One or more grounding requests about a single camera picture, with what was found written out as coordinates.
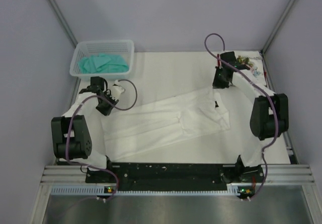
white table surface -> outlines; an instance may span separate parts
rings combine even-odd
[[[129,78],[138,89],[137,105],[187,93],[212,85],[217,61],[207,52],[136,53],[133,74]],[[81,81],[79,90],[89,82]],[[135,93],[129,83],[118,107],[132,104]],[[260,141],[250,130],[252,103],[236,87],[219,90],[229,111],[231,129],[158,148],[119,160],[154,163],[222,163],[233,164],[241,152]],[[265,151],[268,164],[289,164],[286,144],[281,136]]]

robotic arm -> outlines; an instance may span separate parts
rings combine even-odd
[[[104,79],[92,77],[91,84],[79,92],[71,108],[61,117],[54,117],[51,120],[54,154],[60,161],[65,161],[66,139],[71,116],[82,101],[89,96],[99,95],[116,105],[124,91],[118,81],[115,81],[110,89],[104,91]],[[100,115],[110,115],[112,109],[111,105],[100,98],[91,98],[81,107],[72,123],[69,142],[70,160],[102,169],[108,167],[110,160],[105,155],[104,132]]]
[[[288,130],[288,99],[285,94],[276,94],[264,85],[257,82],[257,79],[250,72],[245,64],[237,61],[235,53],[226,52],[220,55],[220,59],[242,71],[252,82],[263,89],[272,99],[278,117],[278,136]],[[250,128],[254,136],[259,140],[272,138],[275,133],[275,122],[270,108],[269,101],[263,93],[259,92],[254,85],[251,85],[240,73],[233,71],[230,67],[222,65],[216,67],[215,78],[212,86],[214,88],[229,88],[232,84],[238,87],[253,104],[250,119]],[[238,157],[236,166],[240,166],[241,172],[247,172],[247,168],[260,168],[261,144],[252,149],[245,149]]]

wire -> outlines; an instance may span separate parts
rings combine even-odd
[[[107,80],[105,80],[104,78],[103,78],[103,80],[104,80],[105,88],[106,88],[106,89],[105,89],[105,91],[107,91],[107,89],[108,89],[108,85],[109,85],[109,84],[107,84]]]
[[[112,176],[115,178],[115,180],[116,180],[116,187],[115,187],[115,189],[113,190],[113,192],[111,193],[111,195],[110,195],[106,200],[111,200],[111,199],[114,197],[114,195],[115,195],[115,193],[116,193],[116,191],[117,191],[117,189],[118,189],[118,187],[119,187],[119,179],[118,179],[118,178],[117,178],[117,176],[116,176],[112,171],[110,171],[110,170],[102,169],[102,168],[98,168],[98,167],[95,167],[95,166],[92,166],[92,165],[86,165],[86,164],[82,164],[82,163],[74,163],[74,162],[71,162],[71,161],[70,161],[70,159],[69,159],[69,142],[70,142],[70,133],[71,133],[71,129],[72,129],[72,122],[73,122],[73,120],[74,120],[74,118],[75,118],[75,116],[76,116],[77,112],[81,109],[81,107],[83,106],[83,104],[84,104],[86,101],[88,101],[89,99],[91,99],[91,98],[100,98],[100,99],[102,99],[103,101],[107,102],[107,103],[108,103],[109,105],[111,105],[112,107],[114,107],[115,109],[118,109],[118,110],[120,110],[120,111],[127,111],[127,110],[130,110],[131,108],[133,108],[133,107],[134,107],[134,105],[136,104],[136,101],[137,101],[137,88],[136,88],[135,84],[134,84],[132,81],[127,80],[127,79],[119,80],[119,82],[129,82],[129,83],[131,83],[131,84],[133,85],[134,90],[135,90],[135,100],[134,100],[133,104],[132,104],[130,107],[128,107],[128,108],[122,109],[122,108],[119,108],[119,107],[115,106],[113,103],[111,103],[109,100],[107,100],[106,98],[104,98],[104,97],[102,97],[102,96],[93,95],[93,96],[89,96],[89,97],[85,98],[85,99],[82,101],[82,103],[81,103],[81,104],[76,108],[76,110],[74,111],[74,113],[72,114],[72,116],[71,116],[71,118],[70,118],[70,122],[69,122],[69,126],[68,126],[68,132],[67,132],[67,140],[66,140],[65,159],[66,159],[66,161],[67,161],[70,165],[80,165],[80,166],[81,166],[81,167],[80,167],[80,170],[81,170],[81,171],[82,171],[82,166],[87,166],[87,167],[90,167],[90,168],[95,169],[95,170],[104,171],[104,172],[106,172],[106,173],[108,173],[108,174],[112,175]],[[78,205],[78,204],[79,204],[79,203],[81,203],[83,200],[94,199],[94,198],[96,198],[96,197],[91,196],[91,197],[86,197],[86,198],[84,198],[84,199],[79,200],[79,201],[78,201],[78,202],[76,202],[75,204],[73,204],[73,205],[71,205],[70,207],[68,207],[68,208],[67,208],[67,210],[65,210],[63,213],[61,213],[60,215],[56,216],[56,218],[60,218],[60,217],[62,217],[62,216],[63,216],[63,215],[64,215],[64,214],[69,210],[69,209],[71,209],[71,208],[73,208],[74,206]]]
[[[84,173],[84,174],[87,174],[86,172],[84,172],[84,171],[82,170],[82,167],[83,167],[83,165],[81,165],[81,167],[80,167],[80,171],[81,171],[82,173]]]
[[[253,198],[255,198],[258,193],[262,190],[263,186],[264,186],[264,183],[267,179],[267,174],[268,174],[268,165],[267,165],[267,162],[266,162],[266,159],[265,159],[265,156],[264,156],[264,151],[265,149],[269,148],[270,146],[272,146],[276,139],[277,139],[277,136],[278,136],[278,119],[277,119],[277,113],[276,113],[276,109],[275,109],[275,106],[274,106],[274,103],[271,99],[271,97],[262,89],[260,88],[259,86],[257,86],[254,82],[252,82],[242,71],[240,71],[239,69],[237,69],[236,67],[232,66],[231,64],[227,63],[226,61],[220,59],[219,57],[217,57],[216,55],[214,55],[208,48],[207,46],[207,40],[210,36],[212,35],[216,35],[218,36],[221,41],[222,41],[222,44],[223,44],[223,50],[225,51],[225,41],[224,39],[219,35],[219,34],[216,34],[216,33],[212,33],[212,34],[209,34],[207,35],[207,37],[205,38],[205,41],[204,41],[204,45],[205,45],[205,48],[207,50],[207,52],[214,58],[216,58],[217,60],[219,60],[221,63],[223,63],[224,65],[226,65],[227,67],[231,68],[233,71],[236,71],[238,72],[239,74],[241,74],[251,85],[254,86],[254,88],[256,88],[257,90],[259,90],[261,93],[263,93],[265,95],[265,97],[267,98],[267,100],[269,101],[270,103],[270,106],[272,108],[272,111],[273,111],[273,116],[274,116],[274,122],[275,122],[275,133],[274,133],[274,138],[273,140],[265,145],[264,147],[262,147],[262,159],[263,159],[263,162],[264,162],[264,165],[265,165],[265,174],[264,174],[264,178],[263,178],[263,181],[261,183],[261,185],[259,186],[258,190],[256,191],[256,193],[250,198],[250,200],[252,200]]]

stainless steel surface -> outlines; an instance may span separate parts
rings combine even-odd
[[[57,19],[58,22],[60,23],[60,25],[62,26],[66,36],[68,37],[68,39],[70,40],[71,44],[76,47],[76,45],[78,44],[73,32],[71,31],[64,15],[62,14],[61,10],[59,9],[58,4],[56,3],[55,0],[48,0],[49,4],[51,5]]]
[[[120,196],[106,204],[88,199],[54,218],[82,198],[51,196],[44,223],[313,223],[301,187],[265,187],[252,202],[237,197]]]
[[[314,224],[322,224],[322,202],[317,187],[303,186],[303,193]]]
[[[275,36],[277,35],[277,33],[279,32],[279,30],[281,29],[283,23],[285,22],[285,20],[287,19],[289,13],[291,12],[291,10],[293,9],[293,7],[295,6],[295,3],[297,2],[297,0],[290,0],[286,6],[286,9],[284,10],[284,12],[282,13],[280,19],[278,20],[277,24],[275,25],[273,31],[271,32],[268,40],[266,41],[264,47],[263,47],[263,52],[266,53],[268,48],[270,47],[270,45],[272,44]]]

metal frame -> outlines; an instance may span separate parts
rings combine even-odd
[[[57,19],[62,26],[63,31],[66,36],[70,40],[71,44],[76,47],[77,40],[68,25],[65,17],[63,16],[59,6],[57,5],[55,0],[47,0],[50,6],[53,9],[54,14],[57,16]],[[274,38],[277,33],[281,30],[282,25],[286,21],[289,13],[294,8],[295,3],[298,0],[290,0],[287,4],[286,9],[275,25],[272,33],[270,34],[267,42],[264,45],[262,53],[266,53],[270,45],[272,44]],[[268,72],[267,65],[264,59],[264,68],[266,72]],[[80,84],[80,80],[78,79],[75,82],[75,86],[73,89],[73,94],[70,100],[70,105],[75,101],[77,96],[78,87]],[[273,83],[269,78],[268,74],[268,85],[274,89]],[[293,153],[291,147],[291,140],[288,134],[284,134],[284,138],[286,141],[287,149],[290,154]],[[303,194],[305,196],[310,214],[315,224],[322,223],[322,203],[319,197],[319,193],[317,191],[314,178],[312,176],[309,165],[268,165],[269,171],[265,185],[297,185],[302,186]],[[34,205],[34,209],[32,212],[32,218],[30,223],[42,223],[47,207],[47,203],[49,200],[51,188],[53,185],[104,185],[104,186],[114,186],[114,184],[87,184],[85,183],[86,174],[82,173],[79,167],[75,166],[46,166],[41,182],[39,191],[37,194],[37,199]],[[233,183],[231,186],[243,186],[249,185],[250,183]]]
[[[315,185],[309,165],[268,165],[265,185]],[[103,185],[114,183],[88,184],[86,174],[78,166],[46,166],[40,181],[41,186],[52,185]],[[232,186],[249,186],[251,183],[231,183]]]
[[[276,35],[278,34],[278,32],[281,30],[283,24],[285,23],[286,19],[288,18],[288,16],[290,15],[290,12],[292,11],[292,9],[294,8],[296,2],[298,0],[290,0],[288,2],[288,4],[286,5],[286,8],[284,9],[281,17],[279,18],[279,20],[277,21],[273,31],[271,32],[270,36],[268,37],[262,52],[265,54],[267,52],[267,50],[269,49],[269,47],[271,46],[273,40],[275,39]]]

